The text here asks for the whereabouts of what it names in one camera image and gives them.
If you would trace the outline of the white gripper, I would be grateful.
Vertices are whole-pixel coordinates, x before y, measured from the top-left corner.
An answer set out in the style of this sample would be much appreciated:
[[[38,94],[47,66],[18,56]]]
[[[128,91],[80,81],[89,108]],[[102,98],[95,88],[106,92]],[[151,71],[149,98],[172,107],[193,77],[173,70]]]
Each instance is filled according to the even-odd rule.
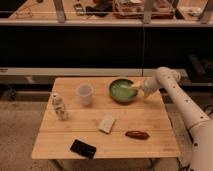
[[[159,88],[160,85],[155,77],[148,77],[144,81],[134,83],[130,86],[132,89],[140,89],[144,92],[144,97],[147,98],[151,94],[155,93]]]

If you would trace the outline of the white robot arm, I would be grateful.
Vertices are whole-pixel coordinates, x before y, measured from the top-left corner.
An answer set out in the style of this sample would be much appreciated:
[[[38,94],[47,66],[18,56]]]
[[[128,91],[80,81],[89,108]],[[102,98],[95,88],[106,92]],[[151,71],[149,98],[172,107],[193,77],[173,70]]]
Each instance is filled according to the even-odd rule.
[[[180,79],[177,70],[159,67],[152,77],[133,83],[131,88],[142,90],[145,98],[160,88],[167,91],[193,138],[189,171],[213,171],[213,119],[179,86]]]

